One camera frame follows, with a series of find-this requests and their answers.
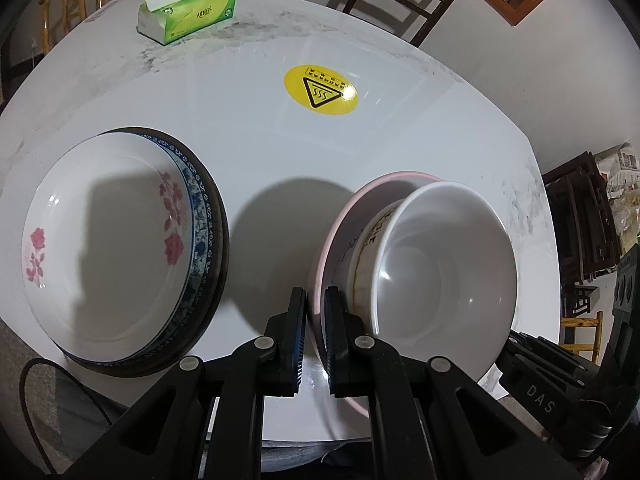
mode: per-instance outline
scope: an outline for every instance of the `heat warning symbol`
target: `heat warning symbol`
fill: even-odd
[[[327,115],[347,114],[358,104],[358,93],[347,78],[322,66],[293,67],[284,78],[287,91],[309,110]]]

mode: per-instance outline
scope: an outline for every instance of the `white table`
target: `white table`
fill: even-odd
[[[462,182],[489,201],[516,255],[513,327],[558,339],[558,258],[540,171],[527,138],[480,92],[408,43],[308,2],[238,0],[235,25],[169,46],[137,34],[140,2],[113,0],[79,25],[0,116],[0,316],[36,352],[126,404],[158,378],[115,379],[68,362],[32,316],[21,275],[22,225],[36,186],[71,147],[120,126],[177,137],[222,194],[230,270],[191,352],[204,360],[262,333],[286,309],[290,288],[306,284],[350,194],[397,170]],[[357,108],[331,116],[295,102],[283,78],[306,63],[350,79]],[[368,421],[329,395],[306,341],[300,394],[266,399],[264,438],[367,436]],[[495,372],[481,384],[500,396]]]

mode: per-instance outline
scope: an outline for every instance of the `white ceramic bowl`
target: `white ceramic bowl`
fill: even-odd
[[[354,279],[358,266],[359,256],[362,252],[364,244],[366,242],[370,243],[372,239],[375,240],[376,233],[380,232],[380,230],[384,227],[386,222],[389,220],[389,218],[391,218],[391,215],[401,203],[402,200],[396,200],[395,202],[392,202],[391,204],[383,208],[382,211],[378,212],[360,233],[360,237],[358,238],[358,241],[353,248],[353,251],[351,251],[349,257],[338,264],[338,266],[335,267],[334,270],[332,285],[337,286],[344,292],[344,296],[347,301],[347,309],[350,312],[353,312],[354,314],[360,316],[365,326],[370,325],[369,309],[356,309],[353,301]]]
[[[309,278],[309,302],[314,330],[312,343],[325,366],[324,291],[334,284],[332,280],[335,267],[350,259],[360,235],[376,213],[392,202],[406,198],[419,187],[439,180],[420,171],[396,171],[379,176],[357,190],[335,219]],[[360,414],[369,415],[365,404],[354,399],[347,399],[347,402]]]
[[[506,341],[516,304],[513,248],[475,191],[437,182],[409,195],[367,235],[354,310],[402,355],[443,355],[479,380]]]
[[[46,174],[22,236],[31,309],[63,351],[126,359],[171,319],[193,263],[193,211],[176,162],[114,132],[71,149]]]

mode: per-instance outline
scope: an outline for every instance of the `pink plate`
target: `pink plate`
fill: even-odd
[[[375,214],[396,200],[403,200],[419,187],[441,179],[420,171],[396,171],[372,180],[361,187],[340,211],[322,246],[310,297],[314,349],[326,366],[324,347],[324,291],[333,285],[332,276],[338,262],[355,245],[364,227]],[[369,416],[366,405],[346,399],[363,416]]]

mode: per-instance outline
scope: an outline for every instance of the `tissue box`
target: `tissue box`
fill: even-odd
[[[234,15],[236,0],[145,0],[138,11],[138,32],[168,44]]]

